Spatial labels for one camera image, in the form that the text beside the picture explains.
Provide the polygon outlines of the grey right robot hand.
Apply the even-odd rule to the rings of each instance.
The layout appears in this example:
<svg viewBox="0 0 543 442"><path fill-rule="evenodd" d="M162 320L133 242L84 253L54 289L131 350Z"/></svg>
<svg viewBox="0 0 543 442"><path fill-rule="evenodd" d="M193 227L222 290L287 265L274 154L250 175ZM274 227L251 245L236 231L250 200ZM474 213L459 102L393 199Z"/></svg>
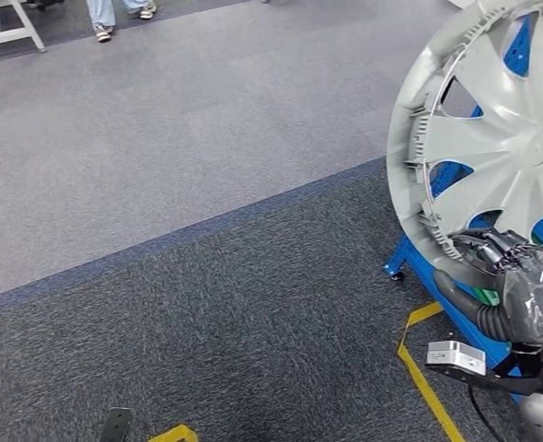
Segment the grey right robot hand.
<svg viewBox="0 0 543 442"><path fill-rule="evenodd" d="M543 344L543 245L513 231L469 228L452 238L471 267L497 282L499 303L489 306L434 269L437 289L480 332L498 342Z"/></svg>

